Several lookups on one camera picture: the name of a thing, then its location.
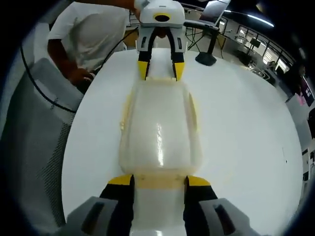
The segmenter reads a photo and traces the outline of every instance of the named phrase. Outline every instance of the laptop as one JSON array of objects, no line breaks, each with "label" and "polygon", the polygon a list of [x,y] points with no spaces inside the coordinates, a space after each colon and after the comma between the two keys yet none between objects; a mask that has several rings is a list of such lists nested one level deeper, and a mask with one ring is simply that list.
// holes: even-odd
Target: laptop
[{"label": "laptop", "polygon": [[220,19],[230,4],[231,0],[211,0],[201,14],[198,21],[185,20],[185,26],[201,26],[208,28],[218,28]]}]

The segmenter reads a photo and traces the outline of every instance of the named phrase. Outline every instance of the white t-shirt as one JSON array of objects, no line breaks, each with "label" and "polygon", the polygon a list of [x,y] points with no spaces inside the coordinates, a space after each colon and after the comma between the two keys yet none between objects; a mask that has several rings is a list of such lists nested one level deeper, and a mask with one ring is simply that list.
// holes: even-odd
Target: white t-shirt
[{"label": "white t-shirt", "polygon": [[[62,39],[78,67],[93,71],[123,38],[128,16],[120,7],[73,2],[57,18],[48,40]],[[123,43],[115,51],[122,49]]]}]

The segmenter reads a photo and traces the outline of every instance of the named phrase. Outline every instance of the black mount base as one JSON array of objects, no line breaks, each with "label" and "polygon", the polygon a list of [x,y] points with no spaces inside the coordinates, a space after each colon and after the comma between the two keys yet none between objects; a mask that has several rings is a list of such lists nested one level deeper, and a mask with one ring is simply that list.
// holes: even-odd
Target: black mount base
[{"label": "black mount base", "polygon": [[212,66],[217,62],[217,59],[212,54],[200,52],[196,57],[196,61],[203,65]]}]

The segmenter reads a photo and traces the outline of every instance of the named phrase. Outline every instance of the translucent plastic container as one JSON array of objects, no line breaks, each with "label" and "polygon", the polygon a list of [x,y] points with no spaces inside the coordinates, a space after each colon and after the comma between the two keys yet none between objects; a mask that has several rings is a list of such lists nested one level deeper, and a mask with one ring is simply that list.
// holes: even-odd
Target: translucent plastic container
[{"label": "translucent plastic container", "polygon": [[201,163],[197,116],[182,82],[137,81],[122,122],[120,166],[127,174],[192,175]]}]

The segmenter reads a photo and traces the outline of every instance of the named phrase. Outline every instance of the white table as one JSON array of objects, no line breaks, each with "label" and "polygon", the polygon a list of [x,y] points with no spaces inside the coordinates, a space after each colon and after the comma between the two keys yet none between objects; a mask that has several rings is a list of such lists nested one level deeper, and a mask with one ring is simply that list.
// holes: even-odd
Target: white table
[{"label": "white table", "polygon": [[[302,156],[290,112],[262,78],[222,59],[211,67],[187,52],[183,81],[198,109],[202,168],[219,198],[227,198],[262,235],[287,226],[302,187]],[[154,49],[149,75],[172,76],[170,52]],[[137,53],[115,53],[94,79],[74,119],[63,161],[65,216],[99,196],[123,174],[118,165],[123,104],[138,78]]]}]

